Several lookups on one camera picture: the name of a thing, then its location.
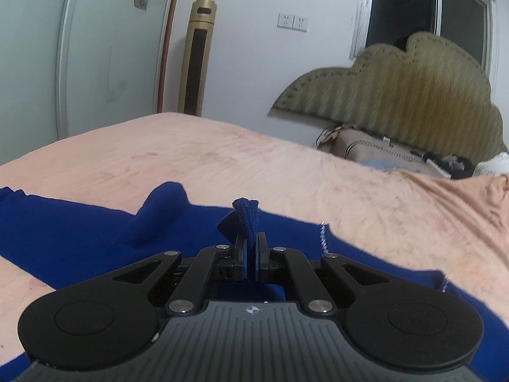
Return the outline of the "black clothing on pillow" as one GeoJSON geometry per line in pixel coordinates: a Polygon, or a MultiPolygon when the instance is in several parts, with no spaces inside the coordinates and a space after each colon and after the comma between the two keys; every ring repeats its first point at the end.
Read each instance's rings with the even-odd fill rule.
{"type": "Polygon", "coordinates": [[[411,154],[449,180],[464,180],[472,177],[474,174],[474,164],[468,158],[456,154],[441,156],[414,149],[411,150],[411,154]]]}

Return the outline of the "brown striped pillow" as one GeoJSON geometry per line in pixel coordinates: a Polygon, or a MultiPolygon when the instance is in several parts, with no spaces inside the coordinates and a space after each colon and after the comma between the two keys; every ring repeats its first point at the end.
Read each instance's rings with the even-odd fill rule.
{"type": "Polygon", "coordinates": [[[317,149],[379,171],[403,171],[450,179],[451,176],[425,152],[402,146],[386,136],[371,135],[353,124],[325,129],[317,149]]]}

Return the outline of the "pink floral bed sheet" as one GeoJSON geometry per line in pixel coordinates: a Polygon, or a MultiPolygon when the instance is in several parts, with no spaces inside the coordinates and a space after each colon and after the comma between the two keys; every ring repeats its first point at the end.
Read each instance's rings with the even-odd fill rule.
{"type": "Polygon", "coordinates": [[[233,124],[177,113],[57,141],[6,163],[13,190],[135,213],[166,181],[191,203],[238,197],[326,224],[344,241],[446,278],[508,318],[508,177],[434,179],[381,172],[233,124]]]}

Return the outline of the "gold tower fan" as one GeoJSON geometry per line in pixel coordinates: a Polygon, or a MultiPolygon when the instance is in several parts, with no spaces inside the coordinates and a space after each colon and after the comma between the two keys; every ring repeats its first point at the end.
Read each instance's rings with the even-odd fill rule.
{"type": "Polygon", "coordinates": [[[214,0],[196,0],[192,4],[179,83],[180,113],[198,117],[202,113],[216,14],[217,4],[214,0]]]}

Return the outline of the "olive padded headboard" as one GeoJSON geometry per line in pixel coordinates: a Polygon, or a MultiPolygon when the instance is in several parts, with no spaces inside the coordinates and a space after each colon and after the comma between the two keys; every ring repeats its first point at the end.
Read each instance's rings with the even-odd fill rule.
{"type": "Polygon", "coordinates": [[[351,123],[409,147],[457,154],[477,164],[507,150],[503,119],[480,63],[428,32],[400,49],[369,46],[351,67],[325,67],[295,79],[274,109],[351,123]]]}

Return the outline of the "white crumpled blanket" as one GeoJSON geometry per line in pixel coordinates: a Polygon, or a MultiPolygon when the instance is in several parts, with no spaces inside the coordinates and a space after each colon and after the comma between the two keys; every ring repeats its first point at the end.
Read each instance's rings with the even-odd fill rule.
{"type": "Polygon", "coordinates": [[[474,176],[499,176],[509,174],[509,153],[501,152],[492,159],[479,162],[475,167],[474,176]]]}

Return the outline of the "white wall socket plate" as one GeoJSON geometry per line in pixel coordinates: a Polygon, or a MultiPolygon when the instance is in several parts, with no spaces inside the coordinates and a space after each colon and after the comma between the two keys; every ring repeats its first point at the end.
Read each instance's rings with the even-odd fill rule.
{"type": "Polygon", "coordinates": [[[281,29],[292,29],[294,15],[280,13],[278,15],[277,27],[281,29]]]}

